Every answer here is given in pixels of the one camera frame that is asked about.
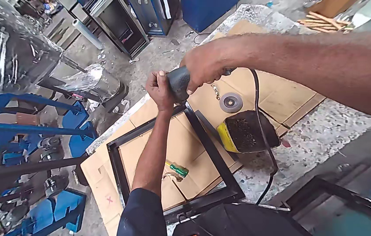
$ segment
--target dark blue sleeve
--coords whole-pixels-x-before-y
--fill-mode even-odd
[[[117,236],[167,235],[161,198],[146,189],[131,191]]]

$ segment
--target cardboard sheet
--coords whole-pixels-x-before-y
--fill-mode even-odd
[[[230,30],[228,35],[248,32],[264,33],[265,30],[247,21],[240,21]],[[224,35],[217,34],[214,39],[222,36]],[[286,127],[295,124],[324,99],[322,95],[300,84],[267,72],[258,71],[257,73],[260,81],[260,107],[267,112],[267,117],[279,136],[287,132]],[[254,109],[255,85],[252,74],[248,69],[237,68],[232,75],[223,76],[215,84],[220,95],[235,92],[242,97],[244,105],[241,111]],[[193,110],[200,110],[214,127],[217,127],[226,117],[232,115],[220,109],[214,90],[208,84],[197,89],[188,101]],[[106,144],[151,120],[157,115],[157,112],[155,102],[150,99],[130,117],[130,120],[99,146],[93,155],[81,164],[110,236],[117,233],[122,208]],[[120,155],[130,186],[134,178],[138,158],[150,135],[151,131],[148,131],[120,147]],[[235,162],[228,155],[219,142],[211,135],[209,136],[231,172],[235,172],[242,166],[241,163]],[[186,199],[192,199],[206,194],[222,180],[183,113],[171,119],[167,160],[186,167],[189,174],[180,183],[173,181],[170,176],[162,181],[162,207],[164,210],[185,201],[181,192]],[[172,170],[165,166],[164,171],[170,172]]]

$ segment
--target black cable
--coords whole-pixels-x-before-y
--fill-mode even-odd
[[[197,36],[199,36],[199,35],[209,35],[209,34],[211,34],[211,33],[199,33],[198,35],[196,35],[196,36],[194,37],[193,42],[194,42],[195,44],[200,44],[201,42],[199,42],[199,43],[196,43],[196,42],[195,42],[195,39],[197,38]]]
[[[276,159],[274,158],[272,149],[270,148],[270,145],[267,142],[266,135],[265,135],[265,133],[263,131],[263,128],[261,126],[260,116],[258,115],[258,113],[259,113],[258,100],[260,99],[260,91],[259,91],[260,86],[259,86],[259,83],[258,83],[258,76],[257,76],[257,73],[256,73],[256,71],[254,69],[250,69],[250,71],[251,71],[251,73],[253,73],[254,82],[256,83],[256,102],[255,102],[255,107],[256,107],[258,125],[260,126],[260,131],[261,131],[261,135],[262,135],[263,140],[264,140],[264,144],[266,146],[266,149],[268,151],[268,154],[270,155],[270,158],[272,159],[272,163],[273,163],[273,171],[270,173],[270,179],[268,180],[266,189],[264,190],[264,192],[261,194],[261,196],[258,198],[258,200],[256,202],[256,204],[258,205],[263,200],[264,196],[266,196],[268,190],[272,186],[273,176],[277,173],[277,170],[279,169],[279,167],[277,166],[277,162],[276,162]]]

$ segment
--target gray grinding disc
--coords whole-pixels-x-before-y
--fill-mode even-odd
[[[240,95],[236,93],[226,93],[219,100],[220,108],[226,113],[237,113],[242,109],[244,103]]]

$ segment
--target square steel tube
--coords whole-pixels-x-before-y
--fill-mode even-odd
[[[221,203],[230,203],[245,197],[244,192],[240,188],[239,184],[236,182],[233,174],[229,170],[222,156],[219,154],[219,151],[204,130],[203,126],[201,125],[199,119],[195,115],[188,102],[185,102],[185,104],[183,105],[176,106],[174,108],[172,117],[179,115],[182,112],[184,112],[187,116],[188,121],[199,137],[200,142],[207,151],[211,161],[213,162],[226,186],[207,195],[200,196],[191,200],[186,200],[184,204],[164,211],[165,223],[167,225],[179,222],[186,217],[192,217],[205,212]],[[124,166],[120,156],[120,146],[145,133],[146,131],[151,130],[155,125],[155,121],[156,118],[153,118],[152,120],[144,123],[143,125],[135,128],[132,131],[127,132],[123,136],[107,144],[112,169],[114,171],[115,181],[117,184],[117,191],[119,193],[120,201],[123,208],[125,207],[130,195],[130,185],[127,181]]]

